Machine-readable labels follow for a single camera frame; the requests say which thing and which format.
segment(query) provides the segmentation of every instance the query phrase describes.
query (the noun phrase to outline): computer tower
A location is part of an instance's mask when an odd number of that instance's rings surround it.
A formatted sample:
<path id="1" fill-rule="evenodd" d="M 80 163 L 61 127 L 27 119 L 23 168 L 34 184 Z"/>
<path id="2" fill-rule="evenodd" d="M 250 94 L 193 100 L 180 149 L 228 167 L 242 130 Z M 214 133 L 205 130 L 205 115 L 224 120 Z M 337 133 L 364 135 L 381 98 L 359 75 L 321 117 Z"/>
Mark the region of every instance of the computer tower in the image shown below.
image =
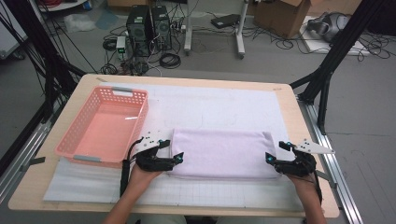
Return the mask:
<path id="1" fill-rule="evenodd" d="M 171 29 L 168 12 L 165 6 L 151 8 L 152 23 L 154 26 L 154 38 L 157 50 L 171 49 Z"/>
<path id="2" fill-rule="evenodd" d="M 154 38 L 149 6 L 132 6 L 126 22 L 126 28 L 131 40 L 133 55 L 137 57 L 149 56 L 149 45 Z"/>

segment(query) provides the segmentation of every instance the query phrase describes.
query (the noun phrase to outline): pink plastic basket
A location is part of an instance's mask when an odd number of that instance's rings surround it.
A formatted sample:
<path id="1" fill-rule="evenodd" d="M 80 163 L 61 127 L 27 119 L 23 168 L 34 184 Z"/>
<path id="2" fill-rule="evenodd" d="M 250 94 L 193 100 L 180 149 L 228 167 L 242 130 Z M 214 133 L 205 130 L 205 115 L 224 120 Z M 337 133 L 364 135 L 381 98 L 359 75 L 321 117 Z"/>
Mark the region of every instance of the pink plastic basket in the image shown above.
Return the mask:
<path id="1" fill-rule="evenodd" d="M 96 87 L 55 153 L 71 162 L 121 168 L 130 145 L 140 137 L 148 111 L 146 91 Z"/>

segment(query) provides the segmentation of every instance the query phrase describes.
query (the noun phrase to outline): white stand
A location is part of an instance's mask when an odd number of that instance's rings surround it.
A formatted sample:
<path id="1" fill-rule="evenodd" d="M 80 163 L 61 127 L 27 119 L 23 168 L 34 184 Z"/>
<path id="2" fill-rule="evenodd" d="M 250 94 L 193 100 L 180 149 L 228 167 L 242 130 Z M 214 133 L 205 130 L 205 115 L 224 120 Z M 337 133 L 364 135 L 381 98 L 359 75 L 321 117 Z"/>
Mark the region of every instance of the white stand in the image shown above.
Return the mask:
<path id="1" fill-rule="evenodd" d="M 187 1 L 187 25 L 186 25 L 186 36 L 184 40 L 184 52 L 186 53 L 186 55 L 190 55 L 190 51 L 191 51 L 191 39 L 192 39 L 191 13 L 193 11 L 193 7 L 196 6 L 196 1 L 198 0 Z M 245 57 L 245 47 L 242 38 L 242 31 L 244 29 L 244 23 L 245 23 L 245 17 L 247 15 L 247 11 L 248 11 L 248 0 L 244 0 L 239 26 L 235 30 L 236 44 L 238 47 L 238 55 L 240 59 L 243 59 Z"/>

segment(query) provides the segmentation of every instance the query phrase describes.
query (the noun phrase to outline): lavender towel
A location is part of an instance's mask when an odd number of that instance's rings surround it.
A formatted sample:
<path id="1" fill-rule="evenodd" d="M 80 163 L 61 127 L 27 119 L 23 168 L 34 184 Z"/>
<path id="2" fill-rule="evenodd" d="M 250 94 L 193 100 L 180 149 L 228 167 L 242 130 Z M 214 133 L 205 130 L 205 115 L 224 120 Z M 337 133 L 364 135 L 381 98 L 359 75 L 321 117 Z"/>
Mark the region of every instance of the lavender towel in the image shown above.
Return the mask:
<path id="1" fill-rule="evenodd" d="M 175 129 L 171 154 L 184 161 L 170 175 L 182 178 L 265 180 L 280 177 L 265 162 L 276 154 L 272 135 L 261 131 Z"/>

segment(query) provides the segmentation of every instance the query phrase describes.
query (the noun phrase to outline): black cord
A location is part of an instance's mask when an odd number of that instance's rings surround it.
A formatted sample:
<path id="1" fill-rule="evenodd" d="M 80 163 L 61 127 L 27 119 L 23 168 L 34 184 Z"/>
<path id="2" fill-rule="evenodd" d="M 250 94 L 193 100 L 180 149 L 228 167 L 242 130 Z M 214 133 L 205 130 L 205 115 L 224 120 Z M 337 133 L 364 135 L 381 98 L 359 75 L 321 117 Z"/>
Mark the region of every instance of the black cord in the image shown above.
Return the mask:
<path id="1" fill-rule="evenodd" d="M 166 69 L 175 69 L 181 65 L 180 57 L 173 53 L 165 53 L 160 58 L 160 66 Z"/>

